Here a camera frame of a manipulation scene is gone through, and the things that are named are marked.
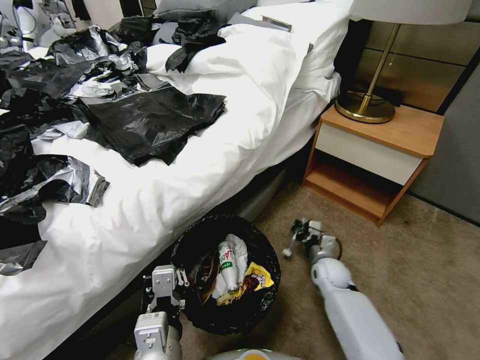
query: floor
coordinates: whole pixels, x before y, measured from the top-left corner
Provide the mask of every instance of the floor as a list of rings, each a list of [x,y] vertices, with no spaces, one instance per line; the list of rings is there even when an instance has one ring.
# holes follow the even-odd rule
[[[406,359],[480,359],[480,228],[404,196],[376,228],[312,190],[290,184],[255,224],[279,254],[282,279],[267,317],[250,335],[218,336],[183,319],[183,359],[245,347],[302,359],[345,359],[298,250],[281,256],[295,218],[320,220],[343,243],[342,261],[375,304]],[[120,344],[108,360],[132,359]]]

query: black trash can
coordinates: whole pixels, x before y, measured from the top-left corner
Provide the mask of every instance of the black trash can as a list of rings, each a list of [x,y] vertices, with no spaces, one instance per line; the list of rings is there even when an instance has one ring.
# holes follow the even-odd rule
[[[266,236],[252,223],[236,215],[206,216],[190,226],[177,241],[171,255],[172,264],[189,274],[202,257],[218,248],[228,234],[245,242],[247,265],[254,262],[264,267],[270,273],[273,285],[224,306],[217,306],[213,299],[201,304],[195,284],[188,288],[179,287],[178,292],[185,299],[183,313],[188,320],[196,328],[220,335],[251,332],[274,302],[281,278],[279,260]]]

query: white lamp shade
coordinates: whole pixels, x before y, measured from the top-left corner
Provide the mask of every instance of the white lamp shade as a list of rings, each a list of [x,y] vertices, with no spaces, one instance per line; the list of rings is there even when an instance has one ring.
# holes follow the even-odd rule
[[[465,20],[472,0],[354,0],[352,16],[386,23],[454,24]]]

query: white duvet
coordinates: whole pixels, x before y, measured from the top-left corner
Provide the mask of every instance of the white duvet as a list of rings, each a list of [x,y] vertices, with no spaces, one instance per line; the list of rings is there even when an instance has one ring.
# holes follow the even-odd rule
[[[330,27],[345,34],[347,13],[338,6],[345,1],[325,3],[338,8],[330,11]],[[322,12],[321,6],[306,11],[312,9]],[[219,34],[226,43],[198,53],[186,74],[164,76],[165,61],[177,46],[148,49],[148,69],[179,90],[226,96],[226,113],[192,136],[170,166],[151,160],[135,167],[88,140],[63,136],[52,145],[36,141],[36,153],[73,156],[111,185],[98,208],[44,204],[47,218],[39,230],[48,240],[45,249],[32,269],[0,275],[0,359],[34,360],[49,354],[188,225],[311,136],[308,123],[281,122],[311,39],[251,25],[229,26]],[[321,97],[308,111],[319,111],[336,94],[338,79],[332,71],[325,80],[329,86],[311,89]],[[291,135],[290,127],[295,129]],[[290,146],[299,134],[301,141]]]

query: snack wrapper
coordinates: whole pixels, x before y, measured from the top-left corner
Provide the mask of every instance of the snack wrapper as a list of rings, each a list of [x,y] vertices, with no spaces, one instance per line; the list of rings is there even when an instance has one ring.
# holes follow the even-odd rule
[[[269,288],[274,284],[270,273],[263,266],[254,262],[250,263],[248,270],[243,277],[243,282],[237,292],[225,294],[216,301],[217,306],[230,305],[240,299],[243,295],[260,289]]]

